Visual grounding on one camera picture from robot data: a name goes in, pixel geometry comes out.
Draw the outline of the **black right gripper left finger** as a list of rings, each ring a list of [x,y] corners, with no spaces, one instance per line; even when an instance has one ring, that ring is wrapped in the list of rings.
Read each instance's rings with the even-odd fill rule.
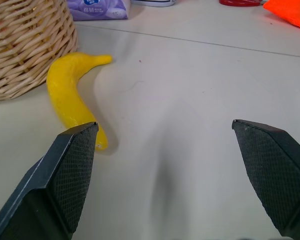
[[[99,126],[60,133],[0,210],[0,240],[70,240],[89,190]]]

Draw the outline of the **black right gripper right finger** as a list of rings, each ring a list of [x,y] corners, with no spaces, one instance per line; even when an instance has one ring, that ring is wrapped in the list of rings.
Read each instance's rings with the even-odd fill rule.
[[[300,240],[300,144],[286,131],[232,122],[249,181],[283,237]]]

